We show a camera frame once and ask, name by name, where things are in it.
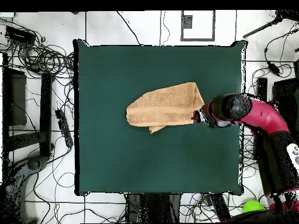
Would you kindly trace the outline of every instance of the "towel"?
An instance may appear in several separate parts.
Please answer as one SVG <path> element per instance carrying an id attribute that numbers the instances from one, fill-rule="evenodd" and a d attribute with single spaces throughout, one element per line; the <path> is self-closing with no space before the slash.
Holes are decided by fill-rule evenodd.
<path id="1" fill-rule="evenodd" d="M 195 82 L 147 92 L 127 107 L 127 121 L 150 133 L 167 125 L 193 124 L 193 112 L 204 105 Z"/>

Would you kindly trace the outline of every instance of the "green table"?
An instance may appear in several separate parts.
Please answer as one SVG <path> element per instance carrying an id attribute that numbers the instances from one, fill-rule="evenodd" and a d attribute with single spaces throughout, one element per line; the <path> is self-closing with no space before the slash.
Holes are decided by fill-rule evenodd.
<path id="1" fill-rule="evenodd" d="M 241 51 L 232 47 L 88 47 L 78 40 L 80 191 L 239 194 L 239 127 L 130 126 L 142 94 L 196 82 L 203 99 L 241 91 Z"/>

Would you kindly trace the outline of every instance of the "tennis ball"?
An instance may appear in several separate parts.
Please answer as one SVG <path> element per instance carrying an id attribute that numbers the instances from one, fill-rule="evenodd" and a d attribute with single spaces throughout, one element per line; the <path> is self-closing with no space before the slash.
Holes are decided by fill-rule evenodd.
<path id="1" fill-rule="evenodd" d="M 264 206 L 255 199 L 248 200 L 244 206 L 243 206 L 243 212 L 249 212 L 249 211 L 264 211 Z"/>

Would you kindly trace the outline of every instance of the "black cable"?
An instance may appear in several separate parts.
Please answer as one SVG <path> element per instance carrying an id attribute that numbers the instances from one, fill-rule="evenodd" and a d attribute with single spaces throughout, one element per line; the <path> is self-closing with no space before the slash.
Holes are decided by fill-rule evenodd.
<path id="1" fill-rule="evenodd" d="M 291 27 L 291 29 L 290 29 L 289 32 L 287 32 L 287 33 L 285 33 L 284 35 L 281 35 L 281 36 L 279 36 L 279 37 L 274 38 L 273 40 L 271 40 L 271 41 L 267 44 L 267 46 L 266 46 L 266 48 L 265 48 L 265 50 L 264 50 L 265 60 L 267 61 L 268 68 L 269 68 L 275 75 L 277 75 L 277 76 L 279 76 L 279 77 L 281 77 L 281 78 L 286 78 L 286 77 L 288 77 L 288 76 L 291 75 L 291 66 L 290 66 L 289 64 L 283 64 L 283 65 L 282 65 L 282 64 L 281 64 L 281 58 L 282 58 L 282 55 L 283 55 L 284 44 L 285 44 L 285 42 L 286 42 L 286 40 L 287 40 L 287 37 L 288 37 L 290 34 L 293 34 L 293 33 L 296 33 L 296 32 L 299 31 L 299 29 L 295 29 L 295 30 L 291 31 L 292 28 L 293 28 L 295 25 L 296 25 L 296 23 L 295 23 L 294 25 L 292 25 L 292 27 Z M 268 51 L 268 46 L 269 46 L 269 44 L 271 44 L 273 41 L 275 41 L 275 40 L 277 40 L 277 39 L 280 39 L 280 38 L 282 38 L 282 37 L 284 37 L 284 36 L 287 36 L 287 37 L 286 37 L 286 39 L 285 39 L 285 41 L 284 41 L 284 43 L 283 43 L 283 51 L 282 51 L 281 56 L 280 56 L 280 62 L 279 62 L 279 63 L 280 63 L 280 68 L 282 69 L 282 72 L 280 72 L 280 71 L 279 71 L 279 67 L 277 67 L 274 63 L 271 63 L 271 62 L 268 61 L 267 56 L 266 56 L 266 53 L 267 53 L 267 51 Z M 289 73 L 287 76 L 281 76 L 281 74 L 283 73 L 283 67 L 288 67 L 288 68 L 290 69 L 290 73 Z"/>
<path id="2" fill-rule="evenodd" d="M 168 29 L 168 28 L 165 26 L 165 23 L 164 23 L 165 14 L 166 14 L 166 11 L 164 11 L 164 16 L 163 16 L 163 25 L 164 25 L 164 27 L 165 27 L 165 28 L 167 29 L 167 31 L 168 31 L 168 37 L 167 37 L 167 40 L 165 40 L 165 41 L 162 43 L 162 45 L 164 45 L 164 43 L 168 41 L 168 39 L 169 39 L 169 36 L 171 35 L 171 33 L 170 33 L 169 29 Z"/>
<path id="3" fill-rule="evenodd" d="M 39 180 L 39 173 L 37 173 L 36 181 L 35 181 L 35 184 L 34 184 L 34 186 L 33 186 L 33 192 L 34 192 L 34 194 L 35 194 L 35 196 L 36 196 L 37 198 L 39 198 L 40 200 L 44 201 L 44 202 L 45 202 L 46 204 L 48 204 L 48 206 L 49 206 L 49 209 L 48 209 L 47 213 L 45 214 L 45 216 L 43 217 L 43 219 L 42 219 L 41 222 L 40 222 L 40 224 L 42 224 L 42 223 L 44 222 L 44 219 L 46 218 L 46 216 L 48 215 L 48 213 L 49 213 L 49 211 L 50 211 L 50 209 L 51 209 L 51 205 L 50 205 L 46 200 L 44 200 L 43 198 L 41 198 L 40 196 L 38 196 L 37 193 L 35 192 L 35 187 L 36 187 L 36 184 L 37 184 L 37 181 L 38 181 L 38 180 Z"/>
<path id="4" fill-rule="evenodd" d="M 132 34 L 135 36 L 137 43 L 141 46 L 136 34 L 133 32 L 133 30 L 131 29 L 131 27 L 128 25 L 128 23 L 126 22 L 126 20 L 124 19 L 124 17 L 118 12 L 116 11 L 116 13 L 122 18 L 122 20 L 125 22 L 125 24 L 127 25 L 127 27 L 130 29 L 130 31 L 132 32 Z"/>
<path id="5" fill-rule="evenodd" d="M 291 29 L 290 29 L 289 32 L 291 32 L 291 30 L 293 29 L 293 27 L 295 27 L 296 25 L 298 25 L 297 22 L 295 22 L 295 23 L 292 25 L 292 27 L 291 27 Z M 282 57 L 283 57 L 284 45 L 285 45 L 285 43 L 286 43 L 287 38 L 288 38 L 289 35 L 290 35 L 290 34 L 288 34 L 288 35 L 286 36 L 286 38 L 284 39 L 284 42 L 283 42 L 283 49 L 282 49 L 282 51 L 281 51 L 281 56 L 280 56 L 280 59 L 279 59 L 279 63 L 280 63 L 280 65 L 282 65 L 282 64 L 281 64 L 281 59 L 282 59 Z"/>

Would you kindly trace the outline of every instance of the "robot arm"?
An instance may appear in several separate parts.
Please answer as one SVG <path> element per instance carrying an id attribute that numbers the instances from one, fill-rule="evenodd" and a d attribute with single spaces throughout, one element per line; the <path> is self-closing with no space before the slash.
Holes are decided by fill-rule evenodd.
<path id="1" fill-rule="evenodd" d="M 299 149 L 273 106 L 248 94 L 227 94 L 195 111 L 193 118 L 213 128 L 244 124 L 263 139 L 259 168 L 270 209 L 299 211 Z"/>

